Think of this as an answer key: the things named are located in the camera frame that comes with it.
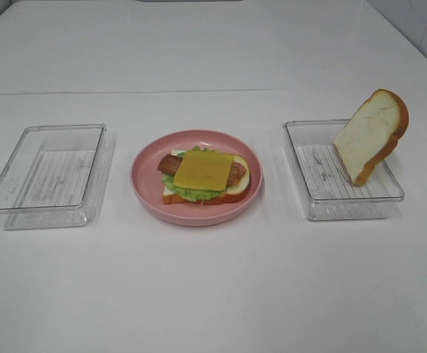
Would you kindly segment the long bacon strip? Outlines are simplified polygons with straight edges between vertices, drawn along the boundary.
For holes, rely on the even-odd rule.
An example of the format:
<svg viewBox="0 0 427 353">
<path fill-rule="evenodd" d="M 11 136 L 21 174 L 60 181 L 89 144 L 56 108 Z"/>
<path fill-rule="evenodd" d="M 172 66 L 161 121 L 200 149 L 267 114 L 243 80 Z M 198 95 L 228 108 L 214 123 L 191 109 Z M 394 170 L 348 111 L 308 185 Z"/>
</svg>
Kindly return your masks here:
<svg viewBox="0 0 427 353">
<path fill-rule="evenodd" d="M 183 157 L 173 154 L 167 154 L 158 164 L 158 170 L 164 174 L 174 177 L 180 167 Z M 227 187 L 234 186 L 246 175 L 247 167 L 238 160 L 234 160 L 231 166 L 230 174 L 227 180 Z"/>
</svg>

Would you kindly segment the pink round plate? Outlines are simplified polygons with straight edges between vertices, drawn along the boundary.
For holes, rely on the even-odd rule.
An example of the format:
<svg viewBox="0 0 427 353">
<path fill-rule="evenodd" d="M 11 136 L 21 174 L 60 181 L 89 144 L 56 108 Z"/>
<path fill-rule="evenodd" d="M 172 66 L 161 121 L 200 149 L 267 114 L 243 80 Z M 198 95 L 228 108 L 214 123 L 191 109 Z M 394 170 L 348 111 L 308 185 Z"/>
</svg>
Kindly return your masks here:
<svg viewBox="0 0 427 353">
<path fill-rule="evenodd" d="M 195 146 L 237 154 L 250 168 L 250 186 L 243 199 L 220 205 L 192 202 L 164 204 L 163 183 L 157 170 L 162 157 L 172 149 L 187 150 Z M 255 200 L 263 182 L 263 170 L 256 153 L 243 141 L 224 132 L 189 129 L 173 132 L 146 145 L 133 161 L 131 179 L 136 196 L 151 214 L 174 224 L 190 227 L 218 224 L 244 212 Z"/>
</svg>

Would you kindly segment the clear left plastic tray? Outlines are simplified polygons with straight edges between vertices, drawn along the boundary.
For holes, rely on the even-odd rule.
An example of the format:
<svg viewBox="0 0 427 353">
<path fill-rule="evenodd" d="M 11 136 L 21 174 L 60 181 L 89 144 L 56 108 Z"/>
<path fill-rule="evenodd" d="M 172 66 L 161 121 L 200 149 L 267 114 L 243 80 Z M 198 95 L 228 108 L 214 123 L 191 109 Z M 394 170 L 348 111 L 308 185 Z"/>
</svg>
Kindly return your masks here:
<svg viewBox="0 0 427 353">
<path fill-rule="evenodd" d="M 104 124 L 30 126 L 0 174 L 5 230 L 82 227 L 100 210 L 111 150 Z"/>
</svg>

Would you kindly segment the bread slice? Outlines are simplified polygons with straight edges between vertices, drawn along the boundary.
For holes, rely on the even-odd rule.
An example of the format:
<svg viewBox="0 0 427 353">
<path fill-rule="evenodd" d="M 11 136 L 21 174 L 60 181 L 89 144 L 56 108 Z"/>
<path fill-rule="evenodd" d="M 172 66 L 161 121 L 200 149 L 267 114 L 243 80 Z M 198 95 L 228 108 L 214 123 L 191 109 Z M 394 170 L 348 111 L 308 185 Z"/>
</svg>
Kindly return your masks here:
<svg viewBox="0 0 427 353">
<path fill-rule="evenodd" d="M 181 151 L 183 150 L 173 150 L 171 152 L 177 153 Z M 238 184 L 227 187 L 226 191 L 222 193 L 220 196 L 217 196 L 210 200 L 197 201 L 194 203 L 207 204 L 207 205 L 231 203 L 231 202 L 237 202 L 244 197 L 250 184 L 250 169 L 246 160 L 243 157 L 236 154 L 233 154 L 233 156 L 235 156 L 234 160 L 238 160 L 241 164 L 244 164 L 247 167 L 246 175 L 239 181 Z M 163 190 L 164 204 L 177 204 L 177 203 L 183 203 L 183 202 L 189 202 L 189 201 L 186 201 L 185 199 L 180 198 L 178 195 L 171 193 L 169 190 L 165 189 L 164 187 L 164 190 Z"/>
<path fill-rule="evenodd" d="M 396 148 L 408 125 L 408 109 L 392 91 L 378 89 L 358 108 L 334 139 L 355 186 L 366 184 L 375 167 Z"/>
</svg>

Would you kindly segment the green lettuce leaf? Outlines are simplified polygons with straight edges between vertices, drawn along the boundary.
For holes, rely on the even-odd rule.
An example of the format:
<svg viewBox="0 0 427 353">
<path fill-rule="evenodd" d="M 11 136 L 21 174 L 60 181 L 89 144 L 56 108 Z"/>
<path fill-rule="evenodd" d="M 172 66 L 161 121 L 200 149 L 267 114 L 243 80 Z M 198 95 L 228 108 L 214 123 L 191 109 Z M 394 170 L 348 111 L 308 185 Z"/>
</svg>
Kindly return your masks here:
<svg viewBox="0 0 427 353">
<path fill-rule="evenodd" d="M 220 152 L 213 149 L 207 149 L 207 148 L 200 148 L 199 146 L 195 146 L 191 149 L 192 151 L 214 151 L 214 152 Z M 187 151 L 191 150 L 185 150 L 177 153 L 168 153 L 173 155 L 178 155 L 183 157 L 184 154 Z M 217 196 L 220 196 L 222 193 L 226 191 L 227 188 L 221 191 L 214 191 L 214 190 L 194 190 L 194 189 L 188 189 L 188 188 L 179 188 L 174 186 L 173 184 L 173 176 L 169 176 L 167 174 L 164 174 L 161 172 L 161 180 L 164 184 L 165 189 L 169 190 L 171 193 L 178 195 L 180 198 L 185 199 L 189 202 L 197 202 L 197 201 L 204 201 L 204 200 L 210 200 Z"/>
</svg>

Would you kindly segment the yellow cheese slice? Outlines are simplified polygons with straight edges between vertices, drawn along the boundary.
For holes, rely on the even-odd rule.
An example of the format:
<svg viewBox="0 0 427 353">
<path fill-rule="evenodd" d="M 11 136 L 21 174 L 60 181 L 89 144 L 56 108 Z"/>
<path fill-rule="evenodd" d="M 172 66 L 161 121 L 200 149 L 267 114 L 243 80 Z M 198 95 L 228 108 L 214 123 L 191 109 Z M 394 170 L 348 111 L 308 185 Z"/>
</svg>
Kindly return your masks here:
<svg viewBox="0 0 427 353">
<path fill-rule="evenodd" d="M 174 175 L 173 184 L 179 188 L 194 190 L 224 190 L 232 163 L 232 154 L 187 151 Z"/>
</svg>

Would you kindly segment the clear right plastic tray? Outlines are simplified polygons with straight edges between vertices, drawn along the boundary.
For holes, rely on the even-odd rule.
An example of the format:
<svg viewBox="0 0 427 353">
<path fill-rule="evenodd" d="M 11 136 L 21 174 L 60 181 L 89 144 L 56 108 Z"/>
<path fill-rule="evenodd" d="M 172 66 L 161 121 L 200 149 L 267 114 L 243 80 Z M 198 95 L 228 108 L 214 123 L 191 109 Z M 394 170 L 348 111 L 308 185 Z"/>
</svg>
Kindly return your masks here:
<svg viewBox="0 0 427 353">
<path fill-rule="evenodd" d="M 286 153 L 300 204 L 310 221 L 387 218 L 405 193 L 385 163 L 367 183 L 353 185 L 333 141 L 346 119 L 288 121 L 283 124 Z"/>
</svg>

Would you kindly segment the clear plastic tray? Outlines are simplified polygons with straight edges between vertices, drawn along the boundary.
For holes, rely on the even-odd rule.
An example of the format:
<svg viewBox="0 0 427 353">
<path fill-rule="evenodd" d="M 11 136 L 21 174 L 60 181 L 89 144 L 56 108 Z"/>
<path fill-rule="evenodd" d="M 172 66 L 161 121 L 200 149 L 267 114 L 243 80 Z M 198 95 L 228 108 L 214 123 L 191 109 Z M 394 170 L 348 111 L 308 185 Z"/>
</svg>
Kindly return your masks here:
<svg viewBox="0 0 427 353">
<path fill-rule="evenodd" d="M 30 126 L 0 174 L 5 230 L 82 227 L 100 210 L 111 150 L 104 124 Z"/>
<path fill-rule="evenodd" d="M 333 141 L 346 119 L 288 121 L 283 124 L 286 153 L 300 204 L 310 221 L 387 218 L 405 193 L 385 163 L 367 183 L 353 185 Z"/>
</svg>

